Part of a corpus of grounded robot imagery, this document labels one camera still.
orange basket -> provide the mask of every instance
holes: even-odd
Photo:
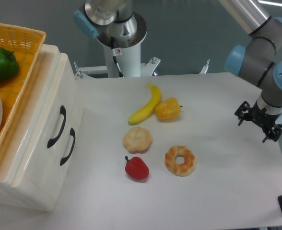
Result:
[[[0,147],[14,120],[31,71],[44,43],[46,33],[16,25],[0,23],[0,47],[14,51],[20,66],[18,74],[10,80],[0,82],[2,121],[0,126]]]

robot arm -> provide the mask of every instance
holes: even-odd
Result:
[[[241,125],[252,121],[262,128],[267,139],[277,141],[282,125],[275,120],[282,113],[282,62],[272,61],[282,47],[282,18],[272,18],[257,0],[219,0],[252,38],[248,46],[235,46],[225,69],[262,89],[251,108],[243,102],[237,109]]]
[[[104,48],[109,77],[140,76],[140,43],[147,28],[132,0],[86,0],[74,13],[80,30]]]

drawer handle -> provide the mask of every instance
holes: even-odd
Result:
[[[65,107],[63,105],[60,107],[60,114],[64,116],[60,131],[55,138],[49,139],[49,141],[47,142],[47,148],[48,149],[50,147],[52,147],[59,140],[59,138],[60,138],[60,136],[61,136],[61,134],[64,130],[64,126],[65,126],[65,122],[66,122],[66,110],[65,110]]]
[[[62,159],[60,160],[60,166],[64,165],[68,161],[68,159],[72,155],[72,152],[73,152],[73,149],[74,149],[74,146],[75,146],[75,140],[76,140],[75,130],[73,128],[70,128],[70,129],[71,129],[70,130],[70,136],[72,136],[74,138],[74,140],[73,140],[72,146],[70,148],[69,154],[66,157],[62,157]]]

donut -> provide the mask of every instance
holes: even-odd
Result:
[[[183,157],[184,163],[177,164],[175,162],[176,157]],[[191,150],[186,146],[173,146],[164,156],[164,162],[169,171],[177,176],[187,176],[195,168],[197,159]]]

pepper stem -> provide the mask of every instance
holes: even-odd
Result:
[[[7,58],[11,57],[13,55],[14,51],[10,51],[10,53],[8,53]]]

